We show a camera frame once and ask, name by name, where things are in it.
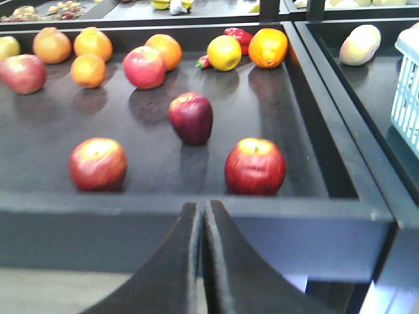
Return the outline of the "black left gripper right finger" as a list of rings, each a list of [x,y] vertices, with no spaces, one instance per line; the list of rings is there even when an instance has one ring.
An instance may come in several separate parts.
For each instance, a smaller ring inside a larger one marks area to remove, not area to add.
[[[259,255],[220,201],[204,208],[202,258],[209,313],[330,313]]]

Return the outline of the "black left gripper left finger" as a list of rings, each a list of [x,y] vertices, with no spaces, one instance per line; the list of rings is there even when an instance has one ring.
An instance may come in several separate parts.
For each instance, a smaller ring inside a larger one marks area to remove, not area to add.
[[[84,313],[196,313],[200,210],[186,203],[152,257]]]

